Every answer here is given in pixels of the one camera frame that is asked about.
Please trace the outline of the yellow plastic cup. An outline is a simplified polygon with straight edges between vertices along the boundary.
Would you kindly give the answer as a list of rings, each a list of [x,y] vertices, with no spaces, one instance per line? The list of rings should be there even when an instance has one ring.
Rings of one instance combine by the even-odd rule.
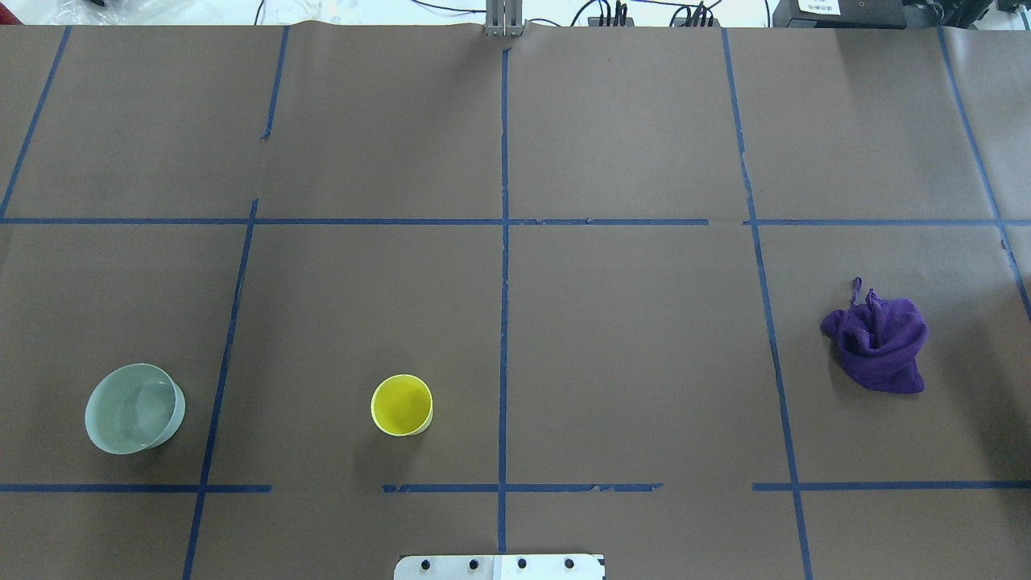
[[[393,375],[383,380],[371,396],[371,418],[391,437],[413,437],[433,420],[433,394],[415,375]]]

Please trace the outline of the purple cloth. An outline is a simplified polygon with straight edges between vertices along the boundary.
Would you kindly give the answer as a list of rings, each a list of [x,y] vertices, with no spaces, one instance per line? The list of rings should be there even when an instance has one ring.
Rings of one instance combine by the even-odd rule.
[[[925,391],[917,356],[929,337],[929,326],[909,298],[884,300],[869,288],[858,302],[861,278],[851,283],[849,306],[829,312],[820,331],[832,344],[833,359],[870,393]]]

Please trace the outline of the black computer box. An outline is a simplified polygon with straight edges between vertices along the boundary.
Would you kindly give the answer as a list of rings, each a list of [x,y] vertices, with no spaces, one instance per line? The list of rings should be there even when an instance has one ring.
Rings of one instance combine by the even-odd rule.
[[[773,28],[854,28],[903,30],[902,1],[778,1]]]

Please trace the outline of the black power strip left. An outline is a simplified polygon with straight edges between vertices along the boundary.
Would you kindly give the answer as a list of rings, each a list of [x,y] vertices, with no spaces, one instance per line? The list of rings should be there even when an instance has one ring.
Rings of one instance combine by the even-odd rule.
[[[629,4],[625,1],[594,1],[598,5],[598,14],[585,16],[586,25],[592,28],[629,28],[634,27],[633,18],[629,15]]]

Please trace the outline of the black power strip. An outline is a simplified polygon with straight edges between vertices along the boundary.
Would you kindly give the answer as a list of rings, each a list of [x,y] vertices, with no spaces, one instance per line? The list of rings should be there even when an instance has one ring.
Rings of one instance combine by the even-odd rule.
[[[717,28],[718,20],[711,6],[704,3],[681,5],[668,22],[670,28]]]
[[[598,5],[598,14],[585,16],[586,25],[592,28],[629,28],[634,27],[633,18],[629,15],[629,4],[625,1],[594,1]]]

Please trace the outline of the black power strip right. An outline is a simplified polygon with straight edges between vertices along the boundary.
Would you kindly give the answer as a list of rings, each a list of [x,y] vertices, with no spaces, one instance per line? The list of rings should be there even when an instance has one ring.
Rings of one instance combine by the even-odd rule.
[[[668,22],[670,28],[717,28],[718,20],[711,6],[704,3],[681,5]]]

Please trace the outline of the pale green bowl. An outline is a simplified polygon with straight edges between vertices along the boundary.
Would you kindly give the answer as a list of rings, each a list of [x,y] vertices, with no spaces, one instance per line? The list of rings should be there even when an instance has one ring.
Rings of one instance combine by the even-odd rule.
[[[164,445],[180,429],[185,395],[168,372],[137,362],[111,371],[89,394],[84,422],[100,451],[129,455]]]

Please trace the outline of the aluminium frame post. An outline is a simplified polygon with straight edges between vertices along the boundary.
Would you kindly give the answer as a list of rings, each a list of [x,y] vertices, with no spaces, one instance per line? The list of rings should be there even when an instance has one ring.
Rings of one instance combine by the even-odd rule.
[[[487,37],[520,37],[525,32],[522,0],[487,0],[485,33]]]

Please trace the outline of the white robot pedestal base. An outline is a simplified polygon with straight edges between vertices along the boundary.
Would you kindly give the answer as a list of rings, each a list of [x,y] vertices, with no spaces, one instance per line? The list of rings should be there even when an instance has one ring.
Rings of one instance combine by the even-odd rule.
[[[394,579],[607,579],[603,555],[589,553],[409,555]]]

